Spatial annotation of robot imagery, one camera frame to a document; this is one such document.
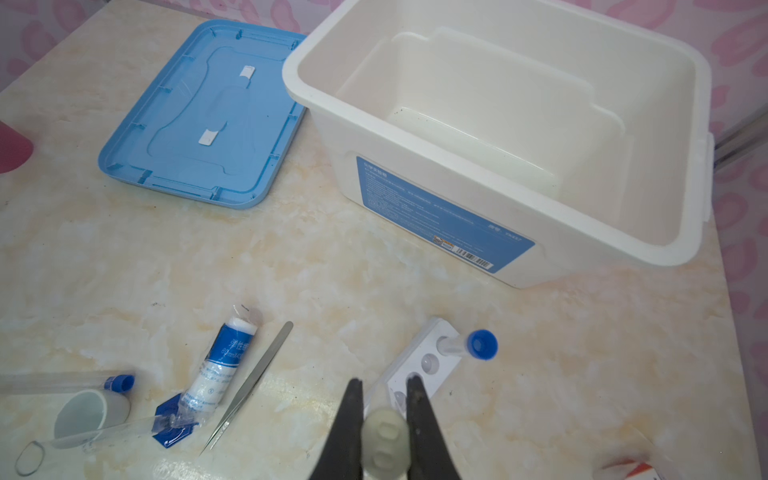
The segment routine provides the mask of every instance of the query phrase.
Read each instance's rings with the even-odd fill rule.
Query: table surface
[[[500,342],[432,400],[465,480],[591,478],[643,436],[685,478],[758,478],[711,222],[685,266],[515,290],[344,198],[311,114],[249,210],[101,173],[101,147],[202,21],[114,0],[0,94],[0,120],[35,144],[0,175],[0,373],[135,366],[139,419],[188,386],[233,303],[265,321],[235,386],[296,326],[212,452],[197,457],[223,408],[172,449],[135,439],[33,478],[304,480],[349,379],[373,382],[432,315]],[[68,397],[0,397],[0,478]]]

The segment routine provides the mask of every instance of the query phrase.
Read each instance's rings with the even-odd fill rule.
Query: tweezers
[[[283,342],[285,342],[285,339],[288,337],[288,334],[292,328],[293,322],[286,322],[286,324],[283,325],[283,328],[280,329],[280,331],[277,333],[275,340],[273,340],[272,344],[270,344],[270,348],[266,349],[266,352],[264,352],[264,355],[261,356],[259,362],[255,367],[253,367],[253,371],[251,371],[250,375],[248,375],[248,378],[245,379],[245,382],[243,382],[243,386],[237,390],[237,393],[230,403],[230,406],[227,407],[227,411],[224,413],[224,416],[221,417],[219,425],[217,425],[214,433],[210,436],[208,442],[206,442],[205,446],[203,447],[203,451],[200,452],[201,455],[209,446],[210,449],[213,449],[214,446],[216,446],[216,442],[218,442],[222,434],[224,434],[224,430],[230,426],[234,416],[240,410],[240,407],[243,406],[246,399],[248,399],[248,396],[250,396],[250,393],[261,379],[261,376],[264,374],[266,368],[270,365],[270,362],[272,362],[272,359],[275,358],[277,350],[283,346]]]

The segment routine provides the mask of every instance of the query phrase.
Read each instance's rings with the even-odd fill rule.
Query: plastic storage box
[[[547,0],[346,0],[283,66],[347,197],[516,287],[694,256],[710,77]]]

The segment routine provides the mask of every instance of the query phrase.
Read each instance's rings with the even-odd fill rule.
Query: pink patterned wall
[[[768,144],[717,172],[713,209],[730,306],[768,476]]]
[[[0,0],[0,90],[104,6],[104,0]]]
[[[310,33],[342,0],[155,0],[210,15]],[[679,38],[713,69],[718,135],[768,103],[768,0],[565,0]],[[0,90],[104,0],[0,0]]]

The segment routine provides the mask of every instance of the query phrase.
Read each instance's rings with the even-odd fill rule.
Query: blue lid
[[[228,20],[195,28],[101,150],[99,168],[210,204],[258,204],[304,114],[282,76],[304,38]]]
[[[126,393],[128,390],[134,388],[134,381],[136,377],[133,375],[118,375],[111,376],[104,382],[104,390],[111,390],[117,393]]]
[[[488,330],[476,330],[467,336],[469,354],[480,360],[490,360],[498,352],[498,341]]]

